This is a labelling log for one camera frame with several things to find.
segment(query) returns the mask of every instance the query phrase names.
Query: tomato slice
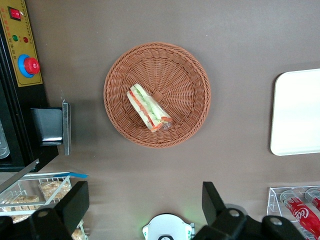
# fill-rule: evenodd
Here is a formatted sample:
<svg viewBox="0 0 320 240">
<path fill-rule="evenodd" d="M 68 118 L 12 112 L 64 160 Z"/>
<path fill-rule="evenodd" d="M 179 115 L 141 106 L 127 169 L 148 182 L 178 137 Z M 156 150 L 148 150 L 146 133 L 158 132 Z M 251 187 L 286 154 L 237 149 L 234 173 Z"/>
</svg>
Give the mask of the tomato slice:
<svg viewBox="0 0 320 240">
<path fill-rule="evenodd" d="M 169 122 L 172 121 L 172 118 L 171 118 L 171 117 L 169 118 L 169 117 L 166 117 L 166 116 L 162 116 L 162 117 L 161 117 L 161 120 L 162 120 L 162 121 L 166 121 L 166 122 L 169 123 Z"/>
<path fill-rule="evenodd" d="M 152 122 L 149 113 L 147 112 L 147 110 L 145 109 L 145 107 L 138 101 L 138 99 L 136 98 L 136 96 L 134 95 L 134 93 L 129 90 L 130 95 L 132 96 L 133 100 L 135 101 L 135 103 L 139 106 L 140 110 L 143 112 L 143 114 L 148 118 L 149 122 L 152 125 L 152 129 L 154 129 L 156 126 L 155 124 Z"/>
<path fill-rule="evenodd" d="M 160 123 L 158 124 L 158 126 L 154 126 L 154 127 L 151 129 L 151 131 L 157 131 L 157 130 L 159 130 L 160 128 L 162 128 L 163 125 L 164 125 L 164 124 L 163 124 L 162 122 L 160 122 Z"/>
</svg>

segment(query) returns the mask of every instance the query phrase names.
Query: wicker basket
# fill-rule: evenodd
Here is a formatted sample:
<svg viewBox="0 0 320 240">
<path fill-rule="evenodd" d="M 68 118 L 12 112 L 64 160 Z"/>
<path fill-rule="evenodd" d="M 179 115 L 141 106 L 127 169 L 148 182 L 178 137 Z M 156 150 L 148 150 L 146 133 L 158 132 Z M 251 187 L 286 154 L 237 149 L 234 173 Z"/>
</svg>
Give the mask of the wicker basket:
<svg viewBox="0 0 320 240">
<path fill-rule="evenodd" d="M 126 92 L 140 84 L 172 117 L 168 130 L 151 132 Z M 181 47 L 152 42 L 124 53 L 104 84 L 104 106 L 114 127 L 128 140 L 150 148 L 184 142 L 204 123 L 211 101 L 208 76 L 200 63 Z"/>
</svg>

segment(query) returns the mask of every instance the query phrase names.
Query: yellow panel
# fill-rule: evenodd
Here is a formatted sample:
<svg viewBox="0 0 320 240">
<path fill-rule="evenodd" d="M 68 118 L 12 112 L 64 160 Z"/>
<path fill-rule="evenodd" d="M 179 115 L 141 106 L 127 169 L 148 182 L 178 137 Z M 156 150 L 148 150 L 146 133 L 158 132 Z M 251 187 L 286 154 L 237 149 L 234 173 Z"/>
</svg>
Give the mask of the yellow panel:
<svg viewBox="0 0 320 240">
<path fill-rule="evenodd" d="M 20 20 L 11 18 L 9 8 L 17 9 L 19 11 Z M 0 19 L 18 86 L 26 87 L 42 84 L 43 82 L 40 72 L 35 74 L 33 77 L 28 78 L 22 75 L 18 67 L 18 58 L 22 54 L 29 55 L 30 57 L 38 60 L 25 1 L 1 0 Z"/>
</svg>

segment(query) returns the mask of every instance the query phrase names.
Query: control panel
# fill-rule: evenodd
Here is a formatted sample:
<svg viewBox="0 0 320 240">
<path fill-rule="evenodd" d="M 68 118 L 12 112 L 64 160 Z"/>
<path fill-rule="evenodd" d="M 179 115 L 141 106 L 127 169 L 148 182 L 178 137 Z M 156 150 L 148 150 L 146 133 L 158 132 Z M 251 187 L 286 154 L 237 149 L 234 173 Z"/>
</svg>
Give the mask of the control panel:
<svg viewBox="0 0 320 240">
<path fill-rule="evenodd" d="M 24 0 L 1 0 L 0 19 L 18 87 L 42 84 Z"/>
</svg>

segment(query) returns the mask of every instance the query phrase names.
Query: metal bracket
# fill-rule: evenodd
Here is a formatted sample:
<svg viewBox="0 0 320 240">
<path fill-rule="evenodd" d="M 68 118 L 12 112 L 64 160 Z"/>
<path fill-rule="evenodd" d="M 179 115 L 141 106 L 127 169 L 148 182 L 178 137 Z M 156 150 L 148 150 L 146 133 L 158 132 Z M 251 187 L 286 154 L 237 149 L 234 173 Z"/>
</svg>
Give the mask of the metal bracket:
<svg viewBox="0 0 320 240">
<path fill-rule="evenodd" d="M 41 146 L 64 145 L 64 155 L 71 153 L 71 108 L 65 100 L 62 108 L 31 108 Z"/>
</svg>

